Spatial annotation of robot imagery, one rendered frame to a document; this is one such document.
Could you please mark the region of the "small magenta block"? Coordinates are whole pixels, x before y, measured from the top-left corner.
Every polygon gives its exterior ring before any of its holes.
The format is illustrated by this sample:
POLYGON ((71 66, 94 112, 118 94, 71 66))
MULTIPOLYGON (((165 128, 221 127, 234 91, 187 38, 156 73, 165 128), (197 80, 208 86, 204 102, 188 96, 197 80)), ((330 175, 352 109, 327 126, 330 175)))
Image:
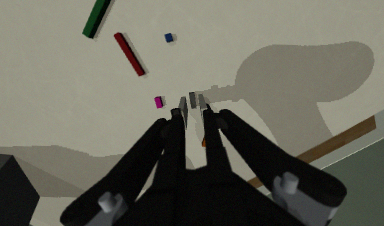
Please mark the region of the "small magenta block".
POLYGON ((155 103, 156 103, 157 108, 162 108, 163 102, 162 102, 161 96, 155 97, 154 99, 155 99, 155 103))

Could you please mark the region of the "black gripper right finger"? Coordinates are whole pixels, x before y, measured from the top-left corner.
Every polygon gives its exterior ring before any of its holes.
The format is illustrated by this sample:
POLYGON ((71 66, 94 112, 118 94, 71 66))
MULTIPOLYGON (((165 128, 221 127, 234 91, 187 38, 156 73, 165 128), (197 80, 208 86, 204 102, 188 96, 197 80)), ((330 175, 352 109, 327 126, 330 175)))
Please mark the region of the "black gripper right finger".
POLYGON ((214 113, 203 94, 198 98, 212 226, 247 226, 245 206, 219 129, 280 207, 306 226, 329 225, 347 195, 340 180, 289 155, 232 111, 214 113))

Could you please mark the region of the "dark green rod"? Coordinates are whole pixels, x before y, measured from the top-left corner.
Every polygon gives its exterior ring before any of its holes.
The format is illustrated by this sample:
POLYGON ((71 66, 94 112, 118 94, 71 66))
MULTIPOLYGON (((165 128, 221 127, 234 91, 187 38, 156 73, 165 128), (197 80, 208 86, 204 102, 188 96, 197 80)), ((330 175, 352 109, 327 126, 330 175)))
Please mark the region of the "dark green rod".
POLYGON ((94 38, 110 2, 111 0, 96 0, 82 34, 88 38, 94 38))

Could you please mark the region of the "small blue block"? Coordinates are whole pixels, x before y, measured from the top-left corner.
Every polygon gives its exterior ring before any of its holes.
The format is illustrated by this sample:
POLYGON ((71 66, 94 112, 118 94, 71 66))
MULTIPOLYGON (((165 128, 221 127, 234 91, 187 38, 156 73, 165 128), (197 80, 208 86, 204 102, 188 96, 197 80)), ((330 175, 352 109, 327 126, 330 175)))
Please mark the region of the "small blue block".
POLYGON ((171 33, 165 34, 165 39, 166 39, 166 42, 172 42, 173 41, 172 34, 171 33))

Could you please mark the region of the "grey rectangular bar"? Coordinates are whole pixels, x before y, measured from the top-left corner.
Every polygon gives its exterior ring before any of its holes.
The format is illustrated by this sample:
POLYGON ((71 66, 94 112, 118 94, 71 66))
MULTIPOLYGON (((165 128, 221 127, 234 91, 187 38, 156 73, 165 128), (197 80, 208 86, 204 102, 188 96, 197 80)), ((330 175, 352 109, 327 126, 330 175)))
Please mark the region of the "grey rectangular bar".
POLYGON ((196 106, 196 100, 195 100, 195 93, 190 92, 189 97, 190 97, 191 109, 196 109, 197 106, 196 106))

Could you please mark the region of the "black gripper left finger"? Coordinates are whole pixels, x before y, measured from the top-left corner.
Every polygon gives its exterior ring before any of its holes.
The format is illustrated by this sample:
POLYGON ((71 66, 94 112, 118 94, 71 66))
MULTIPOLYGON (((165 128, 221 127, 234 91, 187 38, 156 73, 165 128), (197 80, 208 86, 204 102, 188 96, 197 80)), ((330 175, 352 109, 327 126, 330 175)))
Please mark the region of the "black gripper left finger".
POLYGON ((186 96, 171 115, 156 120, 105 177, 68 205, 60 223, 112 226, 134 204, 157 163, 138 226, 176 226, 179 168, 186 168, 186 96))

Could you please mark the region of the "dark red rod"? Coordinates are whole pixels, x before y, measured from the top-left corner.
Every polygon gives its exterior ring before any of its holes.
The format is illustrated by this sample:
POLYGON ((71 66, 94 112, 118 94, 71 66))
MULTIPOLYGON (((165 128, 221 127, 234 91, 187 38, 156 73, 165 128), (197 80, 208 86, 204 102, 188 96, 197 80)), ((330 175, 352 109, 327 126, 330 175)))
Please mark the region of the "dark red rod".
POLYGON ((113 36, 115 37, 116 41, 118 42, 119 46, 123 50, 124 54, 128 58, 129 62, 133 66, 138 76, 146 74, 139 61, 137 60, 135 54, 133 53, 132 49, 130 48, 129 44, 127 43, 126 39, 124 38, 123 34, 118 32, 113 36))

